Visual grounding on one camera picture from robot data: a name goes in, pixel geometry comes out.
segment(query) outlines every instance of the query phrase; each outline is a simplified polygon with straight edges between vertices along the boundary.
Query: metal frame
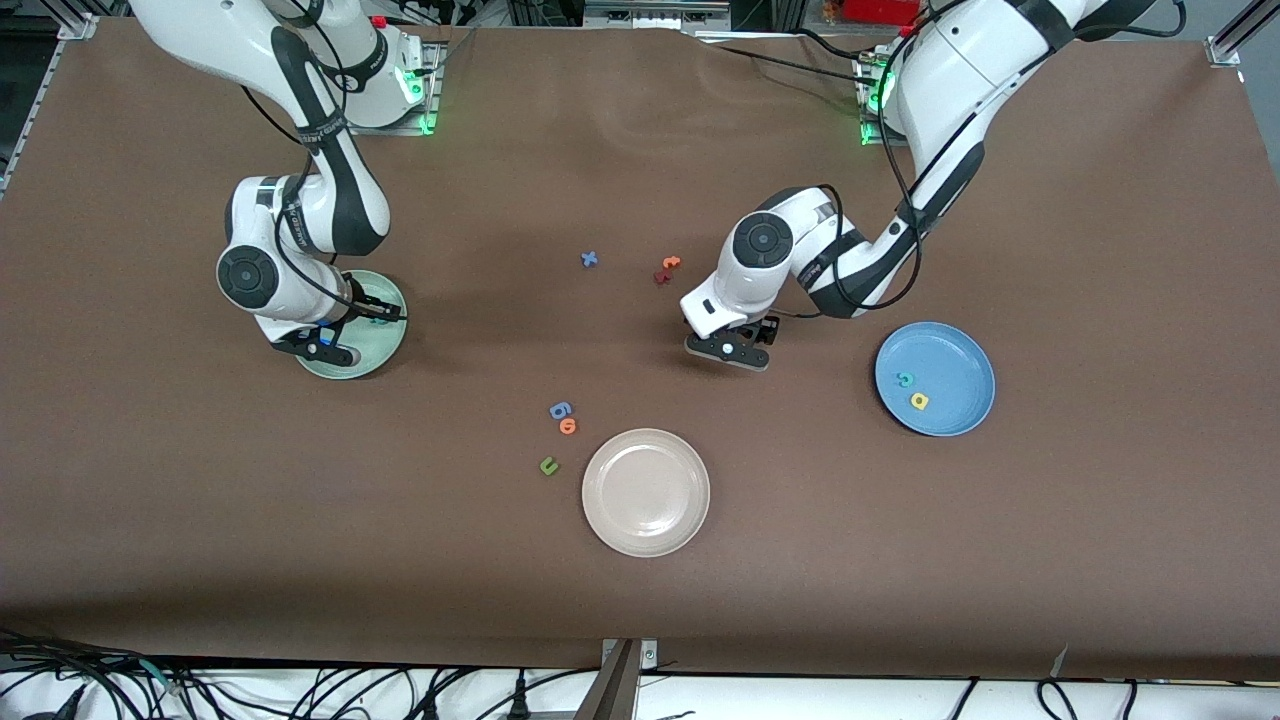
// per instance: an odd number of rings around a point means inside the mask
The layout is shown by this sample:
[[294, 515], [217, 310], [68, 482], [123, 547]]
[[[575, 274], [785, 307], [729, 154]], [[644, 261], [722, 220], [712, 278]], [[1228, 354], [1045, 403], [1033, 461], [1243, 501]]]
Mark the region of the metal frame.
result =
[[636, 692], [640, 689], [640, 664], [644, 641], [616, 641], [604, 666], [586, 691], [573, 720], [632, 720], [636, 714]]
[[1204, 41], [1208, 61], [1219, 68], [1240, 64], [1240, 47], [1280, 14], [1280, 0], [1249, 0], [1240, 14]]
[[58, 22], [58, 40], [87, 40], [93, 36], [99, 15], [124, 15], [128, 0], [40, 0], [49, 17]]
[[65, 49], [67, 41], [60, 40], [58, 47], [54, 49], [54, 56], [49, 59], [49, 68], [45, 70], [45, 77], [40, 81], [36, 100], [31, 104], [31, 110], [27, 111], [27, 120], [22, 123], [22, 135], [18, 136], [18, 142], [13, 145], [13, 155], [9, 158], [9, 164], [4, 168], [4, 177], [0, 178], [0, 200], [4, 200], [4, 193], [9, 190], [9, 178], [18, 169], [18, 158], [27, 145], [27, 136], [31, 135], [31, 127], [36, 123], [36, 113], [40, 111], [40, 106], [45, 102], [45, 92], [49, 91], [49, 83], [54, 81], [54, 70], [58, 69], [58, 61], [61, 60]]

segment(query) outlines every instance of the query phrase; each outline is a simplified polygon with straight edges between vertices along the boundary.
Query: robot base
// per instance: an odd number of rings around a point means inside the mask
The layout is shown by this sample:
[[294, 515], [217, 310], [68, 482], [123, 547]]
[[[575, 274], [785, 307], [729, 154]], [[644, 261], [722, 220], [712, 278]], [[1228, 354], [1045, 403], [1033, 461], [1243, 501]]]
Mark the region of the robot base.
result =
[[[404, 307], [404, 295], [385, 275], [380, 275], [372, 270], [351, 270], [351, 277], [369, 295]], [[342, 328], [342, 338], [339, 341], [339, 347], [356, 351], [360, 359], [355, 365], [343, 368], [302, 357], [298, 357], [298, 363], [307, 370], [329, 380], [349, 380], [367, 375], [392, 359], [392, 355], [399, 348], [401, 342], [404, 341], [407, 323], [408, 318], [398, 323], [356, 318]]]
[[773, 345], [777, 334], [778, 319], [769, 315], [755, 323], [716, 331], [707, 340], [690, 333], [685, 338], [685, 352], [763, 373], [769, 366], [769, 354], [755, 343]]
[[440, 111], [440, 94], [444, 91], [444, 59], [448, 56], [448, 42], [422, 42], [420, 38], [404, 35], [388, 27], [380, 32], [399, 45], [397, 72], [402, 72], [401, 88], [412, 105], [399, 120], [384, 127], [365, 127], [349, 122], [351, 135], [393, 135], [421, 136], [435, 133], [435, 120]]

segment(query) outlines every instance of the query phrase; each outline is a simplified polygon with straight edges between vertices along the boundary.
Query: green led light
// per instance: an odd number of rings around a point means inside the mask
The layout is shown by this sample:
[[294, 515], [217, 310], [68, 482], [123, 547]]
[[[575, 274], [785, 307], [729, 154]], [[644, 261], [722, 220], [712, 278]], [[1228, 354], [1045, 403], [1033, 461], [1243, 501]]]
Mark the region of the green led light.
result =
[[[879, 83], [876, 83], [876, 88], [879, 90]], [[887, 73], [884, 77], [884, 97], [893, 91], [893, 73]], [[879, 113], [879, 92], [872, 92], [872, 96], [867, 99], [867, 108], [872, 113]]]
[[[417, 102], [419, 100], [421, 100], [422, 86], [421, 83], [416, 82], [416, 78], [413, 78], [413, 73], [406, 73], [406, 72], [396, 73], [396, 79], [401, 83], [401, 90], [404, 92], [406, 100], [408, 100], [410, 102]], [[410, 86], [410, 81], [415, 81], [412, 86]]]

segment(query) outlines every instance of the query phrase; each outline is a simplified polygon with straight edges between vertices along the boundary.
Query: plate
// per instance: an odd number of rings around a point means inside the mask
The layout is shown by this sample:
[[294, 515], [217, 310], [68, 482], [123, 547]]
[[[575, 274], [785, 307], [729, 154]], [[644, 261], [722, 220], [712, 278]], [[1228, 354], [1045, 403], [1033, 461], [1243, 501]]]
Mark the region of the plate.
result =
[[604, 544], [632, 557], [685, 546], [710, 506], [707, 466], [678, 436], [627, 430], [595, 451], [582, 475], [582, 510]]
[[[904, 387], [910, 380], [909, 387]], [[977, 428], [996, 402], [996, 373], [977, 342], [943, 323], [913, 323], [888, 336], [876, 357], [876, 389], [908, 428], [951, 437]], [[911, 397], [928, 398], [923, 409]]]
[[[351, 277], [365, 288], [366, 293], [385, 302], [399, 305], [402, 311], [407, 310], [404, 307], [404, 295], [401, 293], [396, 283], [388, 277], [372, 270], [351, 270]], [[396, 350], [399, 348], [401, 342], [404, 340], [406, 325], [408, 325], [407, 315], [406, 313], [406, 318], [398, 323], [378, 322], [370, 318], [356, 318], [347, 323], [342, 328], [342, 337], [338, 338], [338, 342], [360, 351], [360, 361], [349, 368], [307, 360], [305, 357], [298, 357], [298, 363], [302, 363], [302, 366], [307, 370], [329, 380], [351, 380], [367, 375], [381, 368], [384, 363], [392, 359]], [[332, 337], [332, 333], [326, 332], [325, 337]]]

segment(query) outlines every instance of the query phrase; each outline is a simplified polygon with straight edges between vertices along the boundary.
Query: red object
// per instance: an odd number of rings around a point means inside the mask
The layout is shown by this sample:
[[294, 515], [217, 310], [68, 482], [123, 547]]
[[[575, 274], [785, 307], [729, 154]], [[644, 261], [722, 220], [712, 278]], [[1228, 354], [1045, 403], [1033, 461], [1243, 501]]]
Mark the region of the red object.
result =
[[919, 13], [918, 0], [845, 0], [841, 9], [846, 20], [878, 26], [909, 26]]

